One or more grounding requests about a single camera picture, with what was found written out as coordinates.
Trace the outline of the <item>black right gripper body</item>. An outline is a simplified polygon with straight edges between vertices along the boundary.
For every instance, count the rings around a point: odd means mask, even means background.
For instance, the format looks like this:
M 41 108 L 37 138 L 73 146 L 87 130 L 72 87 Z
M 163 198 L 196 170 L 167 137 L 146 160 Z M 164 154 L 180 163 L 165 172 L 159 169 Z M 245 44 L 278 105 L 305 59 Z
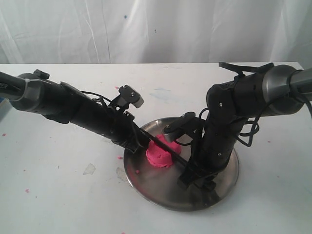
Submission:
M 194 117 L 187 127 L 187 134 L 193 139 L 187 166 L 188 173 L 223 171 L 228 165 L 236 138 L 245 123 L 244 117 L 230 123 L 220 123 L 213 117 L 206 120 Z

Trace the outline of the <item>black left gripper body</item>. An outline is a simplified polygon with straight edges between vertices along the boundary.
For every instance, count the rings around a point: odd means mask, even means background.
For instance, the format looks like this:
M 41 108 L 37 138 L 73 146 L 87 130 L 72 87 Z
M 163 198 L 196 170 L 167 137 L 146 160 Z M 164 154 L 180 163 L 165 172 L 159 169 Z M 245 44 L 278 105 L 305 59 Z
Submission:
M 132 115 L 105 109 L 95 102 L 84 102 L 70 122 L 106 137 L 119 146 L 138 146 L 133 119 Z

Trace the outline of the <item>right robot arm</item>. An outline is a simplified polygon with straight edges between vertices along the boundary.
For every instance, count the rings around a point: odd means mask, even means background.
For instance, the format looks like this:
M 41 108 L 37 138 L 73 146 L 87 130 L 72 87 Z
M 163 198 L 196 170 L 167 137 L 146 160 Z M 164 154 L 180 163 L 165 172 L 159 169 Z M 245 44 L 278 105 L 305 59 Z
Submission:
M 268 63 L 260 67 L 220 62 L 236 73 L 232 81 L 207 92 L 207 118 L 191 142 L 191 157 L 178 179 L 180 186 L 214 188 L 213 179 L 227 167 L 237 142 L 250 147 L 261 117 L 291 115 L 312 107 L 312 71 Z

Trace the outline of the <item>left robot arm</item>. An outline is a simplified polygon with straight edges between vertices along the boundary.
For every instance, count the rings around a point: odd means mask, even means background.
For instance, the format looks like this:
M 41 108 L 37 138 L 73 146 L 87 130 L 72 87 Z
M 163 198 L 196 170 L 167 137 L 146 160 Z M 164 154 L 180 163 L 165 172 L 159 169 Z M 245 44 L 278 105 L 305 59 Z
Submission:
M 61 124 L 72 123 L 110 139 L 131 153 L 146 148 L 149 138 L 135 124 L 129 106 L 139 108 L 141 95 L 128 85 L 110 100 L 80 91 L 68 83 L 55 83 L 49 74 L 36 69 L 17 77 L 0 74 L 0 96 L 17 110 L 36 113 Z

